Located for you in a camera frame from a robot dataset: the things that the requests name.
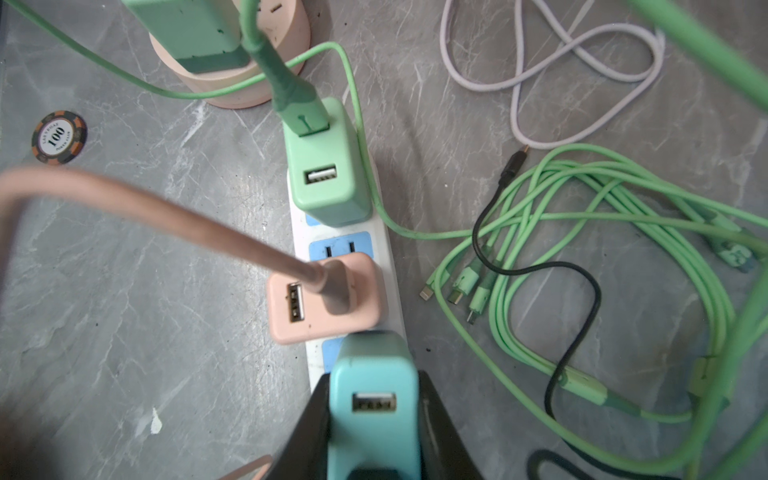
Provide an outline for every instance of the white cable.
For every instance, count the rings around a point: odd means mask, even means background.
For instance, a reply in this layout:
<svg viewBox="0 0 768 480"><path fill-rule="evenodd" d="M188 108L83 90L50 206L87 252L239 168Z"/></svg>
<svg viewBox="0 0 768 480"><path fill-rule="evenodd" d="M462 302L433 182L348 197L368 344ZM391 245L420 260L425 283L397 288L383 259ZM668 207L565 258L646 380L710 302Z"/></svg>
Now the white cable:
<svg viewBox="0 0 768 480"><path fill-rule="evenodd" d="M540 61L528 70L525 70L525 39L523 35L523 20L522 20L522 0L515 0L515 41L517 42L517 63L515 65L515 76L508 80L500 81L493 84L481 84L470 81L456 70L453 65L453 60L448 53L448 44L450 42L448 23L451 17L451 7L453 6L453 0L446 0L445 7L442 11L442 20L440 21L440 55L442 56L442 62L448 69L448 73L451 75L458 84L462 87L472 91L484 92L484 91L499 91L512 87L512 102L509 110L509 123L512 128L512 134L523 145L530 145L531 148L538 148L541 150L551 150L561 145L571 144L573 142L581 141L588 135L593 134L610 119L612 119L621 109L626 107L631 101L637 98L638 95L643 93L650 84L654 83L661 71L661 65L664 62L664 47L665 38L664 33L657 28L656 35L652 34L645 28L637 25L631 25L628 23L612 23L607 25L600 25L599 27L592 28L586 31L582 35L576 38L571 36L565 31L563 26L552 14L544 0L532 0L533 3L541 10L547 23L552 27L554 33L565 43L555 53L549 55L544 60ZM595 57L587 53L581 45L584 41L592 38L596 35L604 33L625 33L633 35L645 42L650 49L653 56L653 64L646 71L639 74L625 74L608 67L606 64L597 60ZM581 60L587 65L592 67L598 73L610 78L611 80L621 81L625 83L640 82L626 97L622 98L616 105L614 105L609 111L598 118L592 125L585 128L583 131L572 135L568 138L559 141L540 142L532 140L525 136L520 130L518 124L518 108L520 105L520 87L523 81L528 80L530 77L536 75L540 71L555 62L558 58L562 57L566 53L573 51Z"/></svg>

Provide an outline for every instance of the white power strip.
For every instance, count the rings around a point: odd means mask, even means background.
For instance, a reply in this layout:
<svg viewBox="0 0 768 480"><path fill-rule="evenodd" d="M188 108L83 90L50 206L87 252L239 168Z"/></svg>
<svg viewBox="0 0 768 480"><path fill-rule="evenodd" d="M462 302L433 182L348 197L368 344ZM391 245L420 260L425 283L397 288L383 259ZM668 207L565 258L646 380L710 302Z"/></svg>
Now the white power strip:
<svg viewBox="0 0 768 480"><path fill-rule="evenodd" d="M376 186L379 187L379 178L375 165L374 173L376 174ZM291 227L293 228L293 249L296 257L305 261L313 260L310 255L310 245L314 242L322 243L324 240L355 235L350 240L360 239L362 241L357 243L359 248L356 248L356 251L365 251L370 254L367 251L370 250L373 253L373 261L381 267L384 276L387 309L376 329L397 332L405 339L406 328L402 321L402 307L400 306L400 293L397 290L395 261L392 258L392 248L389 246L386 225L384 225L376 209L373 209L373 215L364 222L333 228L317 223L314 219L308 219L307 215L299 210L293 202L293 195L290 192L290 181L288 181L288 198L290 202ZM317 251L317 246L318 244L315 243L315 251ZM343 336L330 337L310 340L306 343L306 362L310 370L310 388L312 390L315 389L315 385L317 385L320 377L324 373L330 372L330 369L336 362L343 338Z"/></svg>

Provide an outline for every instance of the black cable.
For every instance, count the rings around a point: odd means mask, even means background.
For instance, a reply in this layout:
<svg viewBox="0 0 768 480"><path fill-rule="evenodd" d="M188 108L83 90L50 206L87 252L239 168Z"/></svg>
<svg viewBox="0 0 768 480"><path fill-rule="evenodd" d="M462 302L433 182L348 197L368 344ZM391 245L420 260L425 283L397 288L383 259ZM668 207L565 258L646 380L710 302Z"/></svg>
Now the black cable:
<svg viewBox="0 0 768 480"><path fill-rule="evenodd" d="M602 290L600 289L600 285L598 284L597 280L594 279L592 274L586 271L583 267L576 265L575 263L557 260L552 262L538 263L536 265L531 265L519 269L506 270L494 265L493 262L484 255L480 246L480 229L482 227L483 220L485 220L485 218L488 216L488 213L490 213L493 206L496 205L496 202L498 202L498 199L502 195L504 189L509 186L512 180L515 178L515 175L517 175L517 173L520 171L520 168L522 167L523 163L525 162L525 158L527 157L527 152L528 147L522 151L516 152L510 157L509 161L504 167L504 170L502 171L502 174L498 180L498 187L496 192L493 194L493 198L485 207L485 209L483 209L483 211L480 213L478 219L475 221L475 226L472 228L472 248L475 249L475 255L477 255L483 265L485 265L489 270L498 273L499 275L518 276L547 268L562 267L579 272L585 279L587 279L590 285L592 285L592 289L594 290L594 299L592 301L592 307L589 310L589 314L587 315L587 319L584 321L584 325L579 330L576 338L574 338L574 340L571 342L571 345L568 346L568 349L565 350L565 353L555 366L554 371L552 372L552 376L549 378L549 382L547 383L547 389L545 390L544 410L546 411L547 415L553 419L556 419L552 410L552 396L554 395L554 389L557 387L558 382L560 381L560 377L565 371L565 367L571 361L571 357L576 353L576 349L581 345L581 342L584 341L584 338L587 336L592 323L594 323L594 319L598 315L598 310L600 309L603 294ZM573 450L590 465L617 477L630 478L631 480L680 480L675 477L667 477L662 475L643 475L621 470L620 468L614 468L610 465L606 465L603 462L598 461L596 458L592 457L586 452L581 451L568 442L566 442L565 445L568 445L571 450ZM594 480L590 475L584 473L579 469L579 467L568 461L566 458L550 450L537 450L536 452L533 452L530 457L528 457L527 473L529 480L540 480L538 476L538 466L542 462L555 463L557 466L569 472L578 480Z"/></svg>

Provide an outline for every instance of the coiled green cable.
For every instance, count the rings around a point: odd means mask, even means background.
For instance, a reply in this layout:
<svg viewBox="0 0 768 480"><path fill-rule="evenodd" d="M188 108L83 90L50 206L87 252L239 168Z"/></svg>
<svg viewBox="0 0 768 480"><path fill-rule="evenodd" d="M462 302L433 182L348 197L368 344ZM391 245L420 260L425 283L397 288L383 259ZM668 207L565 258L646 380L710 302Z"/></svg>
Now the coiled green cable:
<svg viewBox="0 0 768 480"><path fill-rule="evenodd" d="M27 19L48 31L60 41L70 46L81 55L84 55L97 65L100 65L124 80L155 94L169 98L188 100L212 98L232 93L264 79L263 75L257 75L256 77L242 81L232 87L204 94L175 92L158 88L121 70L112 63L89 51L73 39L69 38L64 32L45 21L19 0L5 1L10 6L17 9ZM255 1L256 0L243 0L243 3L252 3ZM346 53L340 45L326 42L311 48L306 53L287 62L287 64L289 66L297 65L302 61L317 55L321 51L326 50L336 51L342 59L347 81L349 82L349 93L352 98L355 113L356 128L361 150L360 153L363 159L366 179L368 180L371 189L374 206L381 218L387 226L397 234L408 238L417 240L463 238L462 242L440 263L436 278L441 278L451 259L456 255L463 253L469 246L471 242L471 239L469 238L471 233L470 230L422 233L401 227L387 214L381 196L376 189L376 182L368 155L365 128L362 120L362 110L360 108L358 92L353 78L353 70ZM762 85L762 87L768 91L768 84ZM559 159L561 154L569 151L590 151L610 158L611 161L581 165L575 162ZM555 195L562 184L570 180L580 180L598 192L598 195L595 197L595 200L590 207L584 212L545 213L545 207L549 200ZM528 193L524 198L512 206L509 197L511 196L511 198L514 198L517 192L521 190L521 185L524 181L529 181ZM695 221L659 217L647 207L647 205L643 204L629 190L623 187L623 184L625 183L635 184L639 187L655 190L667 195L689 216L689 218L692 218ZM534 210L534 202L542 194L543 197L541 197L538 206ZM603 200L612 205L618 213L595 212L595 207ZM690 214L690 212L687 211L690 207L686 207L686 202L703 205L712 210L720 211L723 214L732 215L761 227L768 228L768 220L712 200L707 200L703 197L698 197L697 195L689 194L673 184L658 179L620 154L594 145L575 144L553 150L541 161L536 169L521 175L515 183L510 185L505 191L505 195L499 200L500 207L498 218L489 222L481 230L481 235L486 235L495 232L496 230L509 228L505 241L502 243L502 251L500 251L498 255L499 259L504 259L505 268L509 268L514 264L517 255L525 245L525 241L530 236L535 224L539 221L580 220L580 222L577 223L571 232L566 235L558 245L550 249L541 259L539 259L540 261L543 261L544 258L551 257L563 248L568 241L578 234L578 231L583 227L587 220L631 222L651 238L654 238L654 240L670 253L686 273L688 273L694 286L701 295L704 308L707 311L710 328L712 329L712 340L710 341L708 351L719 354L720 361L713 374L709 389L701 399L697 411L691 417L693 421L689 436L677 450L662 458L654 460L635 460L606 452L605 450L592 445L590 442L581 439L576 434L551 419L534 400L525 395L525 393L522 392L522 390L520 390L504 374L504 372L493 363L488 355L485 354L482 348L480 348L465 330L462 323L453 315L441 290L439 288L435 289L435 297L437 298L441 309L456 328L458 334L467 342L472 351L475 352L478 358L488 367L494 376L496 376L496 378L522 405L566 442L577 446L580 450L588 453L603 463L616 468L630 470L632 472L651 475L662 474L681 468L688 462L695 461L717 420L722 398L726 395L730 383L737 375L744 352L746 352L752 343L759 339L766 328L768 328L768 318L763 318L765 309L768 306L768 270L763 271L740 315L736 317L730 299L725 294L720 281L714 276L711 269L706 265L706 262L703 261L698 252L684 239L684 237L682 237L677 229L691 230L708 236L732 240L733 242L741 243L751 250L762 254L768 253L768 243L746 234L734 233L719 227L701 223L700 218L697 219L693 214ZM507 249L510 247L512 250L507 253ZM497 343L507 353L528 365L540 369L542 372L551 371L551 362L543 359L522 345L508 327L508 319L506 317L508 307L515 291L523 281L525 281L525 278L515 279L512 285L508 286L509 278L499 277L497 279L493 290L492 314L489 317L492 331L494 332ZM661 422L679 422L687 419L689 414L661 415L645 412L642 416ZM755 423L750 432L744 436L740 444L734 447L723 462L721 462L721 464L707 476L707 480L720 480L721 478L727 478L729 475L732 475L737 466L748 458L749 455L754 453L766 439L768 439L768 414L763 415Z"/></svg>

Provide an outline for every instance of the gray tabletop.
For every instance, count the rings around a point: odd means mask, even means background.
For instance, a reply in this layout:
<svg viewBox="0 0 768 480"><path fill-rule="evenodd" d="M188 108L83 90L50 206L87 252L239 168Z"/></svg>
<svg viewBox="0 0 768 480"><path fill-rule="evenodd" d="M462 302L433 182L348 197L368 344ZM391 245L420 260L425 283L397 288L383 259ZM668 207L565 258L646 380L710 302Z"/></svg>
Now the gray tabletop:
<svg viewBox="0 0 768 480"><path fill-rule="evenodd" d="M184 89L118 0L28 3L122 68ZM459 1L452 52L471 78L497 81L514 73L512 3ZM569 26L582 3L550 5ZM646 25L623 2L588 3L594 4L576 33L606 22ZM768 70L762 2L680 3ZM442 6L439 0L306 2L313 44L337 41L353 62L387 209L401 224L424 231L468 227L488 201L502 162L519 147L508 124L508 91L475 94L449 79L437 43ZM525 9L533 62L552 53L558 40L527 2ZM136 184L291 251L283 134L268 105L225 111L160 98L85 61L15 12L4 9L3 17L0 168L36 164L29 139L37 122L51 111L73 110L88 123L88 143L74 167ZM605 35L588 47L620 71L639 72L650 62L647 48L621 36ZM302 75L322 96L345 93L335 55L308 61ZM566 56L523 87L522 128L542 140L573 134L630 88ZM768 216L768 164L761 161L768 152L766 125L756 108L671 45L658 82L588 141L697 194ZM527 167L542 156L533 152ZM566 186L553 208L580 210L590 198L581 186ZM649 201L674 214L656 196ZM570 225L542 227L520 264ZM754 275L730 269L698 236L689 238L739 306ZM574 458L482 366L435 301L419 299L424 280L454 242L395 234L390 240L416 365L432 377L483 475L524 478L525 459L536 448ZM645 408L685 409L687 374L707 338L703 307L687 276L633 227L613 223L588 224L560 258L588 268L604 289L600 316L574 364ZM270 339L266 276L131 222L72 204L34 202L0 310L0 403L34 446L38 472L46 478L206 479L275 452L310 390L303 346ZM513 302L512 323L527 345L555 359L590 301L577 276L541 273ZM461 307L456 312L466 315ZM544 375L503 354L485 318L471 333L540 401ZM768 372L760 367L767 362L763 339L746 356L734 403L707 444L704 471L763 411ZM563 392L554 407L568 428L634 458L671 452L687 432ZM762 449L738 478L767 472L768 450ZM544 474L567 478L553 467Z"/></svg>

